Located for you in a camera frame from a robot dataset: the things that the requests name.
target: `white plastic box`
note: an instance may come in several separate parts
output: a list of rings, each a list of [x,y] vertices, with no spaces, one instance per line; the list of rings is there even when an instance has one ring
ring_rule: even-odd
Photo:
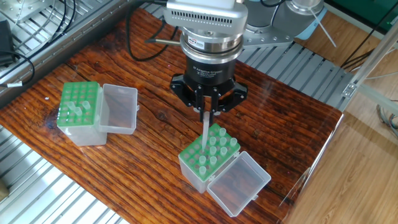
[[[202,194],[207,192],[230,217],[236,217],[258,192],[271,180],[271,176],[247,153],[235,153],[213,176],[202,181],[182,160],[182,174]]]
[[[91,90],[96,90],[96,98]],[[110,84],[101,88],[96,82],[66,83],[57,126],[77,146],[103,145],[107,133],[134,132],[138,109],[135,88]]]

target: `electrical cable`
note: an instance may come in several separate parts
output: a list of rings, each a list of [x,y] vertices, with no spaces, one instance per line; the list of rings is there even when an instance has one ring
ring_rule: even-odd
[[[393,52],[393,51],[395,51],[395,50],[397,50],[397,49],[396,49],[396,48],[392,48],[390,51],[388,51],[388,52],[386,53],[386,55],[389,54],[389,53],[391,53],[391,52]],[[355,70],[357,70],[357,69],[360,69],[361,66],[362,66],[363,63],[364,63],[363,60],[361,60],[361,61],[362,61],[362,63],[360,63],[357,67],[351,69],[349,72],[353,72],[353,71],[355,71]]]
[[[358,63],[360,63],[359,65],[362,65],[362,64],[365,62],[365,59],[367,59],[367,58],[370,56],[370,54],[371,54],[372,51],[373,51],[373,50],[371,50],[371,51],[369,51],[369,52],[366,52],[365,54],[362,54],[362,55],[359,56],[359,57],[354,58],[354,59],[353,59],[353,63],[344,66],[343,69],[346,70],[347,68],[350,68],[350,67],[352,67],[352,66],[355,66],[355,65],[357,65]]]
[[[398,127],[392,122],[392,120],[394,118],[396,118],[397,116],[394,114],[391,114],[390,117],[387,118],[384,108],[381,107],[380,105],[376,106],[376,111],[377,111],[377,115],[379,116],[380,122],[386,124],[398,138],[398,131],[397,131]]]
[[[75,18],[75,13],[76,13],[76,0],[73,0],[73,12],[72,12],[72,16],[70,18],[70,21],[68,23],[68,25],[66,26],[66,28],[63,30],[62,35],[65,34],[66,31],[68,31],[70,25],[73,22],[73,19]]]
[[[167,2],[166,1],[136,1],[136,2],[151,2],[151,3],[155,3],[155,4],[161,4],[161,5],[165,5]],[[150,57],[146,57],[146,58],[138,58],[136,57],[132,52],[131,52],[131,44],[130,44],[130,18],[133,15],[134,11],[138,8],[138,6],[136,4],[132,4],[129,9],[127,10],[127,14],[126,14],[126,45],[127,45],[127,51],[129,53],[129,55],[131,56],[132,59],[134,59],[137,62],[146,62],[149,60],[152,60],[156,57],[158,57],[160,54],[162,54],[167,47],[169,47],[169,45],[165,45],[160,51],[158,51],[156,54],[150,56]],[[153,39],[155,38],[164,28],[165,26],[165,21],[162,21],[162,26],[160,27],[160,29],[150,38]],[[177,34],[178,31],[178,27],[175,27],[173,34],[171,36],[171,40],[174,39],[175,35]]]
[[[265,7],[276,7],[276,6],[280,6],[283,2],[286,2],[286,0],[280,0],[280,2],[274,3],[274,4],[267,4],[264,2],[264,0],[260,0],[261,4]]]
[[[54,10],[55,10],[55,0],[53,0],[52,3],[52,10],[50,12],[49,17],[47,18],[47,20],[37,29],[37,31],[35,31],[31,36],[35,36],[36,34],[38,34],[49,22],[50,22],[50,18],[53,16],[54,14]],[[24,45],[26,42],[28,42],[30,39],[26,39],[23,42],[21,42],[18,46],[14,47],[14,50],[19,49],[22,45]]]
[[[377,28],[381,25],[384,19],[398,6],[398,2],[391,7],[391,9],[381,18],[381,20],[376,24],[376,26],[372,29],[372,31],[365,37],[365,39],[360,43],[360,45],[354,50],[353,53],[344,61],[344,63],[340,66],[341,68],[347,65],[348,61],[351,59],[352,56],[362,47],[362,45],[372,36],[373,32],[376,31]]]
[[[65,19],[66,19],[66,17],[67,17],[67,0],[63,0],[63,6],[64,6],[64,7],[63,7],[63,16],[62,16],[61,22],[60,22],[60,24],[58,25],[57,30],[55,30],[54,34],[51,36],[50,41],[47,42],[48,44],[54,41],[54,40],[53,40],[54,35],[57,34],[57,33],[59,33],[59,31],[60,31],[61,28],[62,28],[62,24],[65,22]]]
[[[30,64],[30,66],[32,67],[32,75],[29,77],[28,80],[26,80],[26,81],[24,81],[24,82],[21,82],[21,83],[8,83],[8,84],[2,83],[2,84],[0,84],[0,87],[10,88],[10,87],[22,86],[22,85],[28,84],[30,81],[33,80],[33,78],[34,78],[34,76],[35,76],[35,66],[34,66],[33,63],[29,60],[29,58],[27,58],[27,57],[25,57],[24,55],[22,55],[22,54],[20,54],[20,53],[17,53],[17,52],[10,52],[10,51],[5,51],[5,50],[2,50],[2,51],[0,51],[0,52],[18,55],[18,56],[20,56],[21,58],[25,59],[25,60]]]

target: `green wall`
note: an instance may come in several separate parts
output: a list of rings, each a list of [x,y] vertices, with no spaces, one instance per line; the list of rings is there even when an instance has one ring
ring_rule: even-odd
[[[398,0],[331,0],[341,7],[359,15],[373,24],[377,24]],[[398,16],[396,7],[381,24],[387,31],[391,28],[390,22]]]

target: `metal mounting plate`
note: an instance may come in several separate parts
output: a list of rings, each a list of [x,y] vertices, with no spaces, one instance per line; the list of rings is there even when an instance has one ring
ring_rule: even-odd
[[[10,20],[21,23],[51,4],[52,0],[0,0],[0,12]]]

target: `pipette tip box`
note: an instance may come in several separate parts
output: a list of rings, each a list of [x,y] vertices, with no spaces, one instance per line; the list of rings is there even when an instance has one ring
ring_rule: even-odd
[[[63,86],[57,126],[77,146],[106,144],[107,133],[136,129],[137,89],[97,82]]]
[[[271,176],[218,124],[208,131],[206,146],[199,136],[179,155],[182,174],[199,191],[207,191],[231,217],[257,198]]]

